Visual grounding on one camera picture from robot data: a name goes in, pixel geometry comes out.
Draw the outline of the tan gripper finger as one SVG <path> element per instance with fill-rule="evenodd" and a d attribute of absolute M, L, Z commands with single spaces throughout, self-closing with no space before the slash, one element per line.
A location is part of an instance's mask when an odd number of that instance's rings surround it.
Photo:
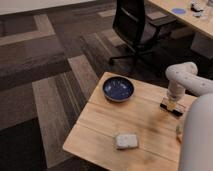
<path fill-rule="evenodd" d="M 176 107 L 176 103 L 174 101 L 172 101 L 172 100 L 168 100 L 167 109 L 169 111 L 173 111 L 175 109 L 175 107 Z"/>

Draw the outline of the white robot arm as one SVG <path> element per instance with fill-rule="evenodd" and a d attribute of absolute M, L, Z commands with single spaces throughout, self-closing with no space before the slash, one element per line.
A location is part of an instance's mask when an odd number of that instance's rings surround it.
<path fill-rule="evenodd" d="M 198 76 L 194 62 L 171 65 L 165 73 L 172 101 L 185 90 L 197 96 L 185 118 L 178 171 L 213 171 L 213 80 Z"/>

